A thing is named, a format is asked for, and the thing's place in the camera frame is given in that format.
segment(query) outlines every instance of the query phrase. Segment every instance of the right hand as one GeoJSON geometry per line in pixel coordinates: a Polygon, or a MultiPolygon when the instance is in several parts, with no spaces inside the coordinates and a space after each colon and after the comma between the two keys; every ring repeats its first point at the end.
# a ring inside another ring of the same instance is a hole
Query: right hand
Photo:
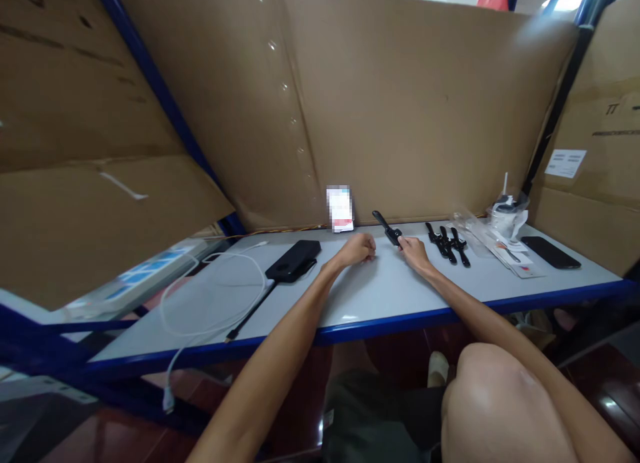
{"type": "Polygon", "coordinates": [[[434,270],[422,240],[412,236],[400,236],[398,242],[400,243],[400,253],[411,268],[423,276],[426,272],[434,270]]]}

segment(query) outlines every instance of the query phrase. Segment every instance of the black cable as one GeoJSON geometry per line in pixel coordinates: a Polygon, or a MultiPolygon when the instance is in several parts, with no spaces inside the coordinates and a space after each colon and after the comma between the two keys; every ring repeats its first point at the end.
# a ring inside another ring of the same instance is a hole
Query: black cable
{"type": "Polygon", "coordinates": [[[271,294],[271,292],[276,286],[278,286],[278,282],[274,282],[273,285],[271,285],[271,288],[267,290],[267,292],[263,295],[262,298],[260,298],[260,301],[255,305],[253,305],[253,308],[251,309],[251,311],[249,311],[249,313],[247,313],[247,316],[245,316],[242,319],[242,321],[238,323],[238,325],[227,334],[227,338],[225,338],[225,343],[234,341],[237,338],[238,333],[240,333],[240,330],[242,330],[242,327],[245,326],[245,323],[249,321],[249,319],[253,316],[255,311],[258,308],[260,308],[260,305],[262,305],[262,302],[267,299],[267,297],[271,294]]]}

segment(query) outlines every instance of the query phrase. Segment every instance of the shorts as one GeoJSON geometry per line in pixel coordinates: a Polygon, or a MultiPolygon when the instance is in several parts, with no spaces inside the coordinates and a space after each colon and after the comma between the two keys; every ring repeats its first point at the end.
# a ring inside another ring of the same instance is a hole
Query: shorts
{"type": "Polygon", "coordinates": [[[398,392],[382,376],[364,370],[338,375],[325,397],[323,461],[441,461],[444,393],[444,387],[398,392]]]}

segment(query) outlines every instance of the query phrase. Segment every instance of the cardboard box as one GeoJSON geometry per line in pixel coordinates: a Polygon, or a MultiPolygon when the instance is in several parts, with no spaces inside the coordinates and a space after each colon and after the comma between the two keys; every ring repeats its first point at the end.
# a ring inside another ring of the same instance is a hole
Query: cardboard box
{"type": "Polygon", "coordinates": [[[536,228],[620,276],[640,256],[638,32],[640,0],[619,0],[606,8],[531,200],[536,228]],[[547,173],[559,150],[586,151],[574,176],[547,173]]]}
{"type": "Polygon", "coordinates": [[[247,230],[482,213],[520,185],[567,22],[420,0],[123,0],[247,230]]]}
{"type": "Polygon", "coordinates": [[[1,287],[55,310],[233,211],[99,0],[0,0],[0,54],[1,287]]]}

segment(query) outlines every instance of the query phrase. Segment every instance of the smartphone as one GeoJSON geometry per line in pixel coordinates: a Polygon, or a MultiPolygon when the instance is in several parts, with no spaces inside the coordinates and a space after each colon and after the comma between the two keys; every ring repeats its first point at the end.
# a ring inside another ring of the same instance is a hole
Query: smartphone
{"type": "Polygon", "coordinates": [[[331,231],[340,233],[353,231],[353,203],[348,185],[329,185],[327,187],[327,208],[331,231]]]}
{"type": "Polygon", "coordinates": [[[546,241],[542,236],[523,236],[522,243],[540,255],[544,261],[554,268],[564,270],[566,268],[580,268],[581,263],[571,258],[557,246],[546,241]]]}

